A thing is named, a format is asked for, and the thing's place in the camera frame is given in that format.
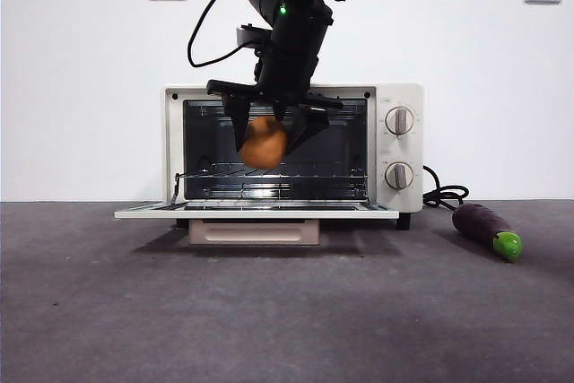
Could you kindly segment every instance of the wire rack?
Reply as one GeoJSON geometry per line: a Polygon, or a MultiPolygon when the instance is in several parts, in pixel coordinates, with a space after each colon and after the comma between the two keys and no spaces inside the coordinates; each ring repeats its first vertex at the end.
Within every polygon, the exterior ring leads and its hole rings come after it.
{"type": "Polygon", "coordinates": [[[273,170],[256,170],[239,162],[212,163],[204,169],[176,175],[171,202],[176,202],[181,179],[186,181],[187,191],[196,191],[196,198],[363,199],[366,172],[348,165],[337,161],[290,162],[273,170]]]}

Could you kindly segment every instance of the control knob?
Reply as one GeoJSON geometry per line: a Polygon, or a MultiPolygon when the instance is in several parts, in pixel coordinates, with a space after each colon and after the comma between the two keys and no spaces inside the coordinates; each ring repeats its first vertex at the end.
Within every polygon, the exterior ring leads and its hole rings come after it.
{"type": "Polygon", "coordinates": [[[406,163],[393,163],[385,173],[387,184],[395,190],[403,190],[413,183],[413,169],[406,163]]]}
{"type": "Polygon", "coordinates": [[[385,124],[391,134],[397,136],[405,135],[413,128],[414,116],[408,108],[396,107],[388,111],[385,124]]]}

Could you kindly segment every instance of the power cord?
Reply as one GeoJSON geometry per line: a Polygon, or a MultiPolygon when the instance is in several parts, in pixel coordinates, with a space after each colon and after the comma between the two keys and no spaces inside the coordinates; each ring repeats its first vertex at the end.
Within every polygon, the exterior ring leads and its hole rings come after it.
{"type": "Polygon", "coordinates": [[[431,208],[439,208],[441,205],[447,207],[449,210],[455,211],[457,208],[446,200],[457,200],[459,205],[462,205],[470,195],[470,191],[468,188],[464,186],[454,185],[454,186],[441,186],[439,176],[437,173],[429,168],[428,166],[424,167],[424,170],[429,172],[432,177],[434,178],[434,184],[436,188],[428,193],[425,193],[422,196],[422,202],[431,207],[431,208]]]}
{"type": "Polygon", "coordinates": [[[193,67],[204,67],[204,66],[208,66],[208,65],[213,65],[214,63],[219,63],[222,60],[225,60],[226,58],[233,56],[238,51],[240,51],[242,48],[245,48],[249,44],[252,44],[253,42],[255,42],[254,40],[245,42],[245,43],[239,45],[238,47],[234,48],[232,51],[230,51],[229,53],[227,53],[224,56],[217,57],[214,60],[209,60],[207,62],[196,63],[191,56],[191,48],[194,44],[194,41],[196,40],[196,36],[197,36],[197,33],[199,32],[199,29],[201,29],[201,26],[204,23],[205,16],[207,16],[207,13],[209,13],[209,10],[212,9],[212,6],[215,4],[215,2],[217,2],[217,0],[210,0],[209,1],[207,6],[205,7],[204,11],[202,12],[201,16],[199,17],[199,20],[197,21],[197,24],[196,24],[196,28],[194,29],[193,33],[191,34],[191,38],[189,38],[189,42],[187,43],[187,60],[189,61],[189,64],[192,65],[193,67]]]}

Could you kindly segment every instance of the toaster oven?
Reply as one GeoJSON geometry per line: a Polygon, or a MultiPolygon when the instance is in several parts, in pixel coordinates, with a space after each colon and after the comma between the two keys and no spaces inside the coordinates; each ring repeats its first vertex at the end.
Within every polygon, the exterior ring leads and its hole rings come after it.
{"type": "MultiPolygon", "coordinates": [[[[196,243],[317,243],[322,219],[397,219],[422,209],[422,87],[413,83],[315,85],[337,98],[330,126],[274,170],[241,162],[220,98],[205,87],[162,91],[163,202],[117,218],[190,220],[196,243]]],[[[253,106],[251,118],[273,115],[253,106]]],[[[283,123],[288,126],[290,111],[283,123]]]]}

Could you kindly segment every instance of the eggplant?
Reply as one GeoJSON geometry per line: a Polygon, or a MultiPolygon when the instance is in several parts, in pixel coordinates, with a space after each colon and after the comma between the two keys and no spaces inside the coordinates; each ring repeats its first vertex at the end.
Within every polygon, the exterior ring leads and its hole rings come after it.
{"type": "Polygon", "coordinates": [[[512,226],[494,211],[480,204],[460,205],[452,214],[457,230],[510,262],[522,254],[522,239],[512,226]]]}

